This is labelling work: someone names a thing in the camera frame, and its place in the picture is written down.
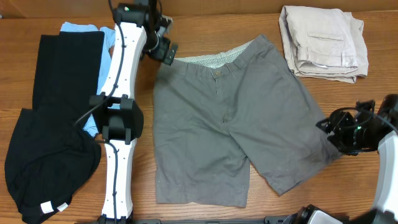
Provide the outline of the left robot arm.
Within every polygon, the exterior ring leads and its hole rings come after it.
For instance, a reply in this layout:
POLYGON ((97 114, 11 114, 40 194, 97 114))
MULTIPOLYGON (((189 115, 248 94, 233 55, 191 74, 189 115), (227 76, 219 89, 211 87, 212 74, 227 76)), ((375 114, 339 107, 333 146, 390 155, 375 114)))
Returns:
POLYGON ((101 91, 90 97, 90 115, 106 151, 106 195, 97 223, 132 223, 131 177, 134 148, 144 125, 135 99, 139 62, 149 58, 171 65, 178 46, 165 37, 173 20, 159 0, 140 0, 112 7, 115 44, 101 91))

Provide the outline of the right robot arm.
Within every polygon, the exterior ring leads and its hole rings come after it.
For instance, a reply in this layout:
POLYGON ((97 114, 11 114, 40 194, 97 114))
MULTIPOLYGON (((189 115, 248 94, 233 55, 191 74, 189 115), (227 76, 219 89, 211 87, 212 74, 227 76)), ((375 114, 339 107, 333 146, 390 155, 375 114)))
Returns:
POLYGON ((397 223, 397 95, 387 95, 374 112, 375 101, 334 110, 316 127, 345 155, 376 151, 377 189, 371 210, 347 223, 397 223))

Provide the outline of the grey shorts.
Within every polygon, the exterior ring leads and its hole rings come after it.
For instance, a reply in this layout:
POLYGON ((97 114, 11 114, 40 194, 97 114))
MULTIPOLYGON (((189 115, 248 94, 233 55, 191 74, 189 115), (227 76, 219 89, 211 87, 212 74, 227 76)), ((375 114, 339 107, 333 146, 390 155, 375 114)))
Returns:
POLYGON ((245 207, 254 167, 279 195, 340 153, 324 114, 264 35, 162 65, 154 87, 156 199, 245 207))

